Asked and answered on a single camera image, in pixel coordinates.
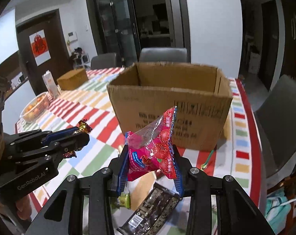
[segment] black candy wrapper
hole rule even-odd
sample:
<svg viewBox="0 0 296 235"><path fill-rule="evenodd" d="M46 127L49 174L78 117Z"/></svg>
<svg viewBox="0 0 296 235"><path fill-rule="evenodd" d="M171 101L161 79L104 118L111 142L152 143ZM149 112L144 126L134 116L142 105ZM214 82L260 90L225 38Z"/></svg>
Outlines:
<svg viewBox="0 0 296 235"><path fill-rule="evenodd" d="M146 199L117 231L123 235L155 235L179 201L178 194L154 183Z"/></svg>

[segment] gold candy wrapper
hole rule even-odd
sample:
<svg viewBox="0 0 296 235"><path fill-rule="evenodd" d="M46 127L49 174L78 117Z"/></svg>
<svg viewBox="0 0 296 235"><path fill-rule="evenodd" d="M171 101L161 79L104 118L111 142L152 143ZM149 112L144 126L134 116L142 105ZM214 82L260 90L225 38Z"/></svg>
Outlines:
<svg viewBox="0 0 296 235"><path fill-rule="evenodd" d="M79 121L79 129L74 131L73 134L79 133L79 132L86 132L89 133L91 132L92 128L86 123L87 119L82 119ZM64 158L71 158L71 157L76 157L75 151L68 151L63 154Z"/></svg>

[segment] fruit basket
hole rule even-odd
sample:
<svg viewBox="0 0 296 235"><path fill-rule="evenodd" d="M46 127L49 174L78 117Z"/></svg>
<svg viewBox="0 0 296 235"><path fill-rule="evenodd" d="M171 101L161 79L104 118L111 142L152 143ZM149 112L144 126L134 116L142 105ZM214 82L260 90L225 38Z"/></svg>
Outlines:
<svg viewBox="0 0 296 235"><path fill-rule="evenodd" d="M48 92L43 92L27 104L22 110L20 118L23 118L27 123L31 123L47 110L48 107Z"/></svg>

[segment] white basket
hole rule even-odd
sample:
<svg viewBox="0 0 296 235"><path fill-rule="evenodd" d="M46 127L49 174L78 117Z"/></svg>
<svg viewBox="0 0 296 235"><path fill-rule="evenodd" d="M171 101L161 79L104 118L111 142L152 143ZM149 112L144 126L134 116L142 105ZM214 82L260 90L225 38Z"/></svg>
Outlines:
<svg viewBox="0 0 296 235"><path fill-rule="evenodd" d="M37 102L38 97L43 97L40 102ZM26 112L26 108L32 105L34 106L31 110ZM31 100L27 106L22 110L20 118L23 118L27 123L33 122L35 119L39 118L39 116L47 110L49 107L49 99L48 99L48 92L43 92L36 96L33 100Z"/></svg>

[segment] hand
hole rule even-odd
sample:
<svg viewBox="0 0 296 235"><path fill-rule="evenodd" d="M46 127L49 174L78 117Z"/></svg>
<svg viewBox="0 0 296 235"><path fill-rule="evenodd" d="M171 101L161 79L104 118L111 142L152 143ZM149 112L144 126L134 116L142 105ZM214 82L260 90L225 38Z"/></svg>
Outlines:
<svg viewBox="0 0 296 235"><path fill-rule="evenodd" d="M20 219L26 220L30 218L32 214L32 208L31 208L30 198L28 195L18 200L15 203L15 205L18 209L17 214ZM0 203L0 213L6 216L5 208L2 203Z"/></svg>

